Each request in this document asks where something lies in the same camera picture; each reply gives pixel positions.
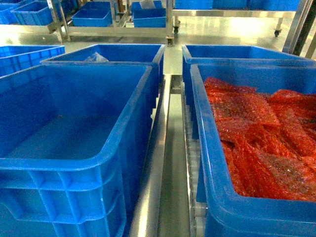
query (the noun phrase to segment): plastic bag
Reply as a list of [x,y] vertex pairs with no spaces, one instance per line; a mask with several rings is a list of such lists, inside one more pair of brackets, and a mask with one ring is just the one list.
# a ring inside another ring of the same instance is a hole
[[139,2],[142,9],[155,9],[156,6],[153,0],[142,0]]
[[101,62],[101,63],[105,63],[108,62],[109,60],[105,57],[103,57],[101,54],[99,54],[98,52],[95,52],[94,54],[92,54],[91,56],[87,57],[85,59],[86,62]]

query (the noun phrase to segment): empty blue crate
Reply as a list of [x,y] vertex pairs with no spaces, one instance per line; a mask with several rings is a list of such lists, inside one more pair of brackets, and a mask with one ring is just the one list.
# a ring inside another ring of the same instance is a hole
[[[106,1],[89,1],[81,9],[85,10],[108,10],[111,11],[111,5]],[[115,3],[115,14],[117,14],[117,4]]]
[[213,0],[213,8],[246,8],[247,0]]
[[146,28],[164,28],[166,27],[166,9],[155,8],[155,9],[138,9],[133,7],[133,21],[134,27],[146,27]]
[[0,2],[0,24],[9,25],[12,23],[16,23],[17,20],[15,16],[11,13],[11,10],[18,7],[19,4]]
[[87,2],[72,20],[74,26],[108,27],[112,24],[110,2]]
[[213,8],[213,0],[175,0],[175,9],[209,10]]
[[[112,65],[150,65],[156,74],[157,80],[163,77],[163,53],[165,45],[162,44],[96,44],[78,51],[60,55],[42,61],[43,64],[112,64]],[[93,55],[103,58],[100,62],[92,59]]]
[[[163,8],[161,1],[154,1],[154,5],[156,8]],[[133,12],[134,10],[142,10],[142,7],[138,1],[133,2],[132,4],[131,11]]]
[[190,66],[192,64],[231,64],[231,65],[265,65],[265,66],[310,66],[315,61],[303,57],[255,46],[232,45],[184,45],[183,81],[186,93],[192,94]]
[[46,26],[53,18],[46,2],[35,1],[11,10],[20,25]]
[[205,182],[200,182],[197,190],[205,189],[208,206],[205,236],[316,236],[315,202],[244,197],[234,191],[203,84],[208,77],[213,77],[234,85],[256,87],[262,93],[288,89],[309,94],[316,93],[316,68],[192,65],[191,77],[196,115],[191,119],[199,134],[204,175],[199,180]]
[[112,24],[112,15],[104,10],[81,9],[73,17],[74,26],[108,27]]
[[41,65],[3,77],[1,236],[122,236],[155,83],[150,66]]
[[64,46],[2,46],[0,77],[40,64],[41,60],[65,53]]
[[300,0],[249,0],[250,10],[296,11]]

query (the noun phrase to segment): stacked blue crate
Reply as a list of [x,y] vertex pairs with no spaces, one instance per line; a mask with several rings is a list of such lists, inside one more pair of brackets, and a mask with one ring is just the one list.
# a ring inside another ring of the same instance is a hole
[[250,10],[296,11],[299,0],[249,0]]
[[187,104],[193,106],[190,67],[193,64],[229,64],[229,65],[266,65],[266,66],[302,66],[313,67],[315,61],[292,54],[265,49],[256,46],[235,45],[184,45],[183,81]]
[[[75,52],[52,57],[44,60],[43,64],[129,64],[150,65],[153,67],[157,79],[161,82],[163,77],[163,54],[165,45],[161,44],[96,44]],[[87,61],[87,58],[98,53],[108,62]]]
[[14,3],[0,3],[0,24],[9,25],[16,23],[15,16],[11,13],[11,10],[18,8],[19,4]]
[[230,8],[246,8],[247,0],[213,0],[213,8],[230,9]]
[[87,2],[73,17],[74,26],[108,27],[113,23],[110,2]]
[[213,0],[175,0],[175,9],[210,10],[212,8]]
[[0,77],[36,66],[41,60],[63,53],[65,53],[64,46],[2,46],[0,47]]
[[162,7],[161,1],[154,1],[154,9],[142,9],[139,2],[132,3],[132,16],[134,27],[165,28],[166,9]]

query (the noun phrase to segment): red plastic bag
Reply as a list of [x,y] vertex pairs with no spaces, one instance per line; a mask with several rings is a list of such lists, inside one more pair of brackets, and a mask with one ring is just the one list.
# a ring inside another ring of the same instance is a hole
[[216,78],[207,78],[204,82],[206,91],[209,92],[238,92],[256,93],[257,88],[250,86],[235,86]]
[[208,93],[215,120],[245,119],[260,124],[279,125],[263,96],[249,93]]
[[222,142],[223,150],[225,153],[225,158],[228,166],[229,173],[231,175],[232,183],[236,193],[242,196],[249,196],[249,193],[244,188],[239,172],[234,165],[234,160],[236,159],[236,153],[234,153],[227,143]]

